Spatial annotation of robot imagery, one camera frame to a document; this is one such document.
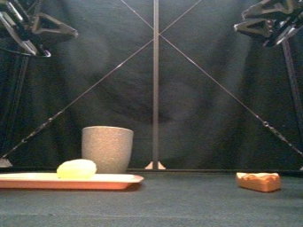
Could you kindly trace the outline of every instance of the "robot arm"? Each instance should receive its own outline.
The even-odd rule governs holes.
[[[28,15],[18,0],[0,0],[0,37],[11,36],[27,55],[50,57],[48,47],[78,35],[76,29],[47,14]]]
[[[242,14],[235,31],[254,37],[266,47],[279,45],[303,26],[302,0],[263,0]]]

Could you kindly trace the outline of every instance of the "vertical pole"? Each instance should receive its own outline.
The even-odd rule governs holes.
[[[293,98],[294,98],[294,105],[295,105],[295,110],[298,115],[298,130],[301,135],[301,143],[303,143],[303,106],[301,101],[299,88],[298,88],[298,76],[294,68],[294,61],[291,57],[289,40],[286,40],[282,43],[282,46],[283,46],[283,52],[286,57],[286,63],[287,63],[287,73],[289,73],[289,81],[290,81],[290,87],[291,87]]]
[[[159,169],[159,0],[154,0],[153,169]]]

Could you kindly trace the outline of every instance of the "lemon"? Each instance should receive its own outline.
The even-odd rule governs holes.
[[[98,171],[92,160],[68,160],[58,167],[58,177],[62,179],[90,179]]]

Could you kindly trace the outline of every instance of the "yellow object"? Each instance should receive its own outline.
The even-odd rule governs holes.
[[[96,171],[92,160],[68,160],[58,167],[58,176],[62,179],[90,179]]]
[[[281,189],[281,178],[278,173],[237,173],[235,180],[241,187],[255,191],[273,192]]]

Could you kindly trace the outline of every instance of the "wooden tray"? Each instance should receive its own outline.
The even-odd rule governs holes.
[[[123,190],[143,180],[130,174],[96,174],[91,179],[60,179],[58,173],[0,174],[0,188]]]

